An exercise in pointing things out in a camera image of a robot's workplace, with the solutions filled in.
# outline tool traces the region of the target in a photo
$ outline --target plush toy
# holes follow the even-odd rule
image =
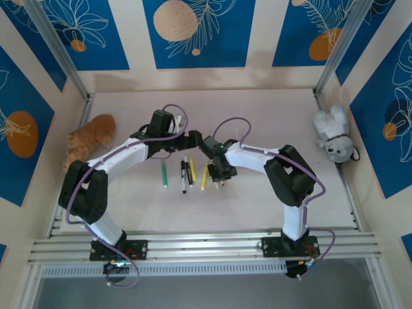
[[[75,160],[85,162],[100,144],[109,146],[116,122],[111,115],[96,116],[92,121],[70,133],[67,137],[68,150],[63,164],[66,173]]]
[[[348,116],[343,106],[332,106],[329,114],[318,111],[314,124],[321,137],[316,142],[319,147],[326,149],[332,161],[340,164],[349,159],[359,160],[358,150],[349,137]]]

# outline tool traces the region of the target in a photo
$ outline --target orange stuffed cat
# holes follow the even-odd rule
[[[67,137],[68,150],[63,164],[66,173],[75,160],[85,162],[100,144],[108,146],[116,129],[116,122],[109,114],[96,116],[92,121],[70,133]]]

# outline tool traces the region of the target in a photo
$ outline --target pen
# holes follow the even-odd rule
[[[182,171],[182,192],[186,194],[186,177],[185,177],[185,162],[180,161],[180,170]]]
[[[167,188],[167,172],[165,160],[162,160],[163,188]]]
[[[189,187],[193,188],[193,180],[192,180],[192,175],[191,175],[191,167],[189,166],[189,161],[186,156],[183,157],[183,160],[185,162],[185,169],[186,169],[187,180],[189,181]]]
[[[205,169],[203,170],[203,179],[201,181],[201,189],[204,190],[206,188],[206,181],[207,177],[209,175],[209,170],[207,169],[207,165],[205,166]]]
[[[189,163],[191,165],[192,180],[193,182],[196,182],[196,169],[194,168],[194,162],[193,162],[192,156],[189,157]]]

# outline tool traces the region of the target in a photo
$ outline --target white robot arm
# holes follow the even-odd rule
[[[69,208],[71,215],[80,218],[108,245],[123,253],[128,252],[138,241],[126,240],[126,233],[106,212],[109,183],[161,149],[172,153],[176,150],[199,147],[213,161],[208,165],[208,169],[214,182],[236,176],[236,167],[245,167],[268,176],[285,210],[285,222],[279,240],[281,250],[273,251],[276,254],[277,251],[281,251],[282,255],[279,257],[301,257],[302,247],[307,239],[314,238],[308,237],[304,222],[304,201],[313,193],[315,181],[276,155],[281,154],[313,173],[295,148],[287,145],[281,149],[263,149],[241,145],[237,140],[228,140],[222,144],[211,136],[203,140],[201,133],[197,131],[189,131],[189,136],[182,134],[177,138],[170,138],[173,136],[169,132],[172,118],[172,114],[157,110],[145,132],[136,132],[121,146],[100,158],[88,162],[73,162],[63,183],[59,205],[65,209]],[[76,190],[76,186],[79,186],[82,180],[88,186],[82,184],[82,187]],[[91,255],[90,260],[110,261],[119,258],[116,252],[105,248],[101,242],[92,241],[91,245],[92,252],[96,254],[93,259]],[[145,259],[145,254],[139,256],[139,259]]]

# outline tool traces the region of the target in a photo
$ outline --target white stuffed dog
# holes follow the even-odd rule
[[[343,106],[332,106],[329,114],[318,111],[314,124],[321,137],[316,142],[326,149],[332,161],[341,164],[349,159],[359,160],[358,150],[349,137],[348,116]]]

